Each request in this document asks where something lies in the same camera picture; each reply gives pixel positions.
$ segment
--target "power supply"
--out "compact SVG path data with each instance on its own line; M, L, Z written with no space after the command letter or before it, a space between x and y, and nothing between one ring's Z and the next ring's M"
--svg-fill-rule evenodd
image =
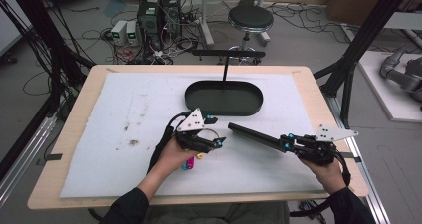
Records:
M153 50L162 50L161 32L163 24L163 16L161 7L158 3L142 1L137 13L137 21L142 33L145 34L146 48Z
M181 35L180 0L162 0L162 7L165 13L165 22L167 23L167 33L174 39Z
M136 21L127 22L127 38L129 40L130 46L139 46L140 45L140 29Z
M114 43L117 46L124 46L124 44L127 42L127 21L118 21L114 28L111 30L111 34L114 38Z

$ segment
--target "wire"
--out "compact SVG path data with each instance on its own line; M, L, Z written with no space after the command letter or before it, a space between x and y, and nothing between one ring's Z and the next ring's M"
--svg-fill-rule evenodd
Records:
M137 12L138 12L138 11L124 11L124 12L119 12L119 13L115 14L115 15L111 18L111 26L112 26L112 27L114 27L114 26L115 26L115 24L117 24L117 23L115 23L115 22L114 22L114 19L115 19L116 17L118 17L118 16L120 16L120 15L122 15L122 14L125 14L125 13L137 13ZM131 19L127 20L127 21L133 21L133 20L135 20L135 19L137 19L137 17L135 17L135 18L131 18Z
M209 15L208 17L207 17L207 19L210 19L211 17L213 17L217 12L219 12L220 10L226 10L226 9L230 9L230 7L223 7L223 8L219 8L219 9L217 9L215 12L213 12L211 15Z
M293 4L290 3L287 6L279 6L276 5L277 3L273 3L269 7L266 7L265 9L271 10L273 15L276 15L277 17L282 18L289 24L291 24L294 27L303 28L306 29L309 32L313 33L322 33L322 32L328 32L332 33L334 38L339 43L349 44L350 42L344 37L344 39L339 39L335 31L333 31L331 28L338 28L338 31L341 31L341 26L336 23L328 22L323 24L322 20L319 19L310 19L310 14L316 14L320 15L322 13L322 10L319 8L314 7L307 7L305 8L302 4ZM296 24L293 21L291 21L292 18L299 18L300 24Z
M100 9L99 7L92 7L92 8L86 8L86 9L71 9L71 8L67 8L67 7L64 7L64 6L61 6L61 7L63 9L66 9L68 11L71 11L71 12L88 12L88 11L99 10Z
M42 95L46 95L46 94L49 94L50 93L50 88L46 91L46 92L43 92L43 93L37 93L37 94L34 94L34 93L30 93L30 92L27 92L26 91L26 86L33 80L33 79L35 79L36 77L38 77L38 76L40 76L40 75L42 75L42 74L45 74L46 72L44 71L44 72L40 72L40 73L37 73L36 75L34 75L34 76L32 76L25 84L24 84L24 86L22 87L22 91L26 94L26 95L30 95L30 96L42 96Z
M80 44L76 41L76 39L73 37L68 24L66 23L65 18L63 17L62 11L60 9L60 6L58 5L59 3L56 0L53 0L53 4L57 4L56 9L57 9L57 13L55 12L55 10L50 6L49 2L45 2L47 4L47 6L51 9L51 11L53 12L53 14L58 18L59 22L63 25L63 27L65 28L65 30L67 31L68 35L71 38L71 41L74 45L75 51L77 52L77 54L79 55L80 52L84 53L84 55L94 64L95 62L90 58L90 56L85 52L85 50L80 46Z

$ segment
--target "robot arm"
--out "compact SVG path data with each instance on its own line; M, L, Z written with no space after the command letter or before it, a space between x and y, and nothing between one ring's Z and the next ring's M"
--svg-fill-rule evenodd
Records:
M421 89L422 80L420 77L416 76L417 73L413 73L416 71L400 73L395 70L395 67L400 63L400 58L406 52L405 48L399 48L395 51L391 56L387 57L381 65L381 69L379 70L379 75L384 78L391 80L406 91L406 92L417 92ZM407 67L414 68L413 70L422 70L422 60L410 60L407 63Z

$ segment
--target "pink marker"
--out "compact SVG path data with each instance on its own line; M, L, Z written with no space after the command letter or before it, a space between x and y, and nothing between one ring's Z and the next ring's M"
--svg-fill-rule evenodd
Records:
M195 162L195 159L193 157L189 158L185 163L182 165L183 170L189 170L193 168L193 163Z

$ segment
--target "concrete floor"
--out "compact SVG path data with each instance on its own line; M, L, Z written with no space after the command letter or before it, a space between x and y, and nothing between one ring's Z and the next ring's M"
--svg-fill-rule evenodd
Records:
M63 7L74 10L98 7L87 12L72 12L64 10L64 17L78 42L86 48L87 54L97 64L111 64L111 50L103 41L82 39L94 36L95 32L111 27L111 22L120 19L133 19L136 16L136 0L60 0ZM217 12L210 20L227 21L228 9L223 3L210 4L209 14ZM288 12L279 12L284 18L275 16L273 28L268 32L272 41L266 46L251 39L251 47L266 52L262 65L307 66L313 72L336 62L347 49L343 32L337 26L328 26L332 32L311 32L302 26L299 16L310 27L315 22L306 21L305 10L298 6L290 7L297 10L295 16ZM308 18L319 19L322 24L326 20L323 7L308 10ZM227 23L210 23L210 30L215 40L214 49L228 49L240 44L243 33L235 30ZM393 51L401 44L406 44L408 50L415 49L406 38L397 35L397 31L385 30L370 49L378 48ZM24 41L18 42L11 50L18 58L17 64L0 64L0 89L3 99L0 100L0 157L13 145L22 130L28 124L35 112L41 106L46 95L31 96L23 92L25 83L31 77L42 72L36 59ZM174 64L217 64L217 58L203 58L199 61L191 54L183 54L173 59ZM41 94L47 90L47 77L37 76L25 87L28 93ZM349 124L359 131L356 138L363 160L369 170L378 194L387 211L391 223L422 223L422 177L417 168L422 164L420 158L422 147L421 123L397 122L389 120L380 102L369 86L360 69L356 69L352 99L350 105ZM58 123L49 140L38 154L42 157L47 144L54 138L62 123ZM12 195L3 208L0 209L0 223L96 223L86 209L32 211L26 203L43 167L35 163L29 167L18 183ZM290 207L297 209L296 203ZM100 214L106 209L98 209ZM330 211L324 212L327 223L333 223ZM291 223L317 223L308 218L291 218Z

